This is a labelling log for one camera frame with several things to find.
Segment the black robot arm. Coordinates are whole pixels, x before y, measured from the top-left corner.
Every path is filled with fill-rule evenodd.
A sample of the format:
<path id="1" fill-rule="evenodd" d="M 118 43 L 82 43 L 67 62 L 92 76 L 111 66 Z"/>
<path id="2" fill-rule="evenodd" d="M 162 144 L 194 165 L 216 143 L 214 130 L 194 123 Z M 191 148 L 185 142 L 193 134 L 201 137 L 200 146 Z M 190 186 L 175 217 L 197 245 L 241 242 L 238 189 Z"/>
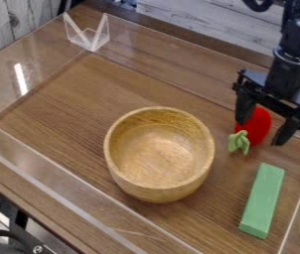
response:
<path id="1" fill-rule="evenodd" d="M 236 92 L 234 120 L 248 122 L 257 104 L 285 118 L 270 144 L 284 145 L 300 131 L 300 0 L 284 0 L 281 39 L 268 72 L 242 68 Z"/>

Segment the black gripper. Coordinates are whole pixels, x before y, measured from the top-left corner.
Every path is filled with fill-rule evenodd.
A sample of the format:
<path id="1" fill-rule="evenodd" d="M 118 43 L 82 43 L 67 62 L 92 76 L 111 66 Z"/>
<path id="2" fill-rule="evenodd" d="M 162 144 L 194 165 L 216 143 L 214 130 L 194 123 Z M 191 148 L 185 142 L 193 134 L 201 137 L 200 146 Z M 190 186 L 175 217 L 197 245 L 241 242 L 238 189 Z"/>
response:
<path id="1" fill-rule="evenodd" d="M 266 72 L 245 67 L 237 72 L 237 80 L 232 86 L 236 92 L 234 120 L 242 125 L 252 116 L 256 104 L 262 105 L 287 118 L 270 143 L 272 146 L 283 146 L 300 129 L 300 120 L 292 116 L 300 112 L 300 89 L 289 97 L 279 95 L 266 88 L 266 76 Z"/>

